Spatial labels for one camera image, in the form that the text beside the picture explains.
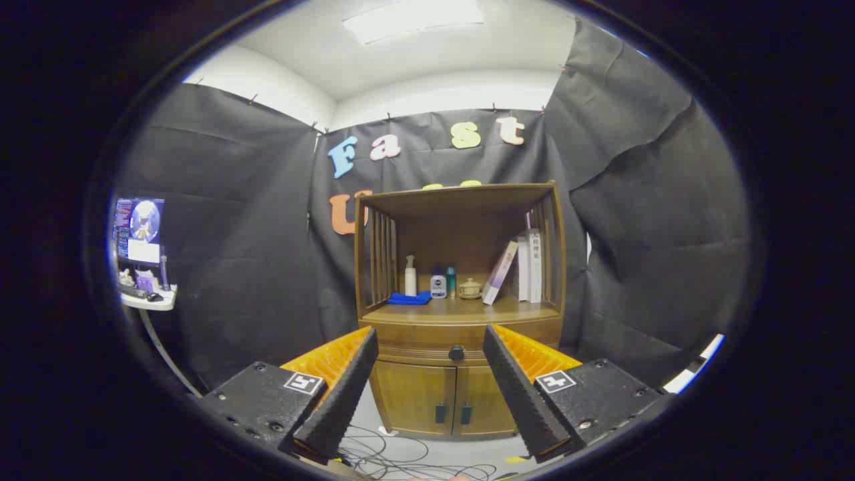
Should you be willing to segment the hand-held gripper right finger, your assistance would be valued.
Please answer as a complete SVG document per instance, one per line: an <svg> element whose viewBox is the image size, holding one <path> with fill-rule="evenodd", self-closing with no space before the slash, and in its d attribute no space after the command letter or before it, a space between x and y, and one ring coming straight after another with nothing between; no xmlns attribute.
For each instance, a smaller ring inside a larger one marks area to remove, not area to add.
<svg viewBox="0 0 855 481"><path fill-rule="evenodd" d="M616 435L665 394L616 363L581 363L501 325L483 351L529 456L546 462Z"/></svg>

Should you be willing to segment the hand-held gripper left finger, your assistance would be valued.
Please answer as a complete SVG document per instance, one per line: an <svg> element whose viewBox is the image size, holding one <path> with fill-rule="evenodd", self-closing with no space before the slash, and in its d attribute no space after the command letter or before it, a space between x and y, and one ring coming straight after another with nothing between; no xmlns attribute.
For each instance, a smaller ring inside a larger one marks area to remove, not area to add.
<svg viewBox="0 0 855 481"><path fill-rule="evenodd" d="M200 405L257 444L326 462L338 456L378 355L376 330L363 327L284 365L251 363Z"/></svg>

